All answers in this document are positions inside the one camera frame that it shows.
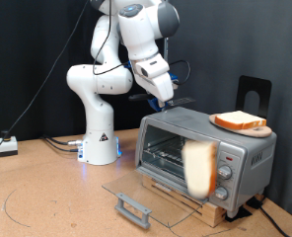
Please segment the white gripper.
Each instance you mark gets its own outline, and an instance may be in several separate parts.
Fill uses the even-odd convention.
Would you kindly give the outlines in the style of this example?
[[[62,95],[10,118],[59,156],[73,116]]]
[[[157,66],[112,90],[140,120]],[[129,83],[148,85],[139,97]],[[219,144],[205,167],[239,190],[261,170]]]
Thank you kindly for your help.
[[[165,107],[174,89],[168,73],[169,64],[162,55],[157,53],[145,60],[134,60],[132,69],[137,84],[159,99],[160,108]]]

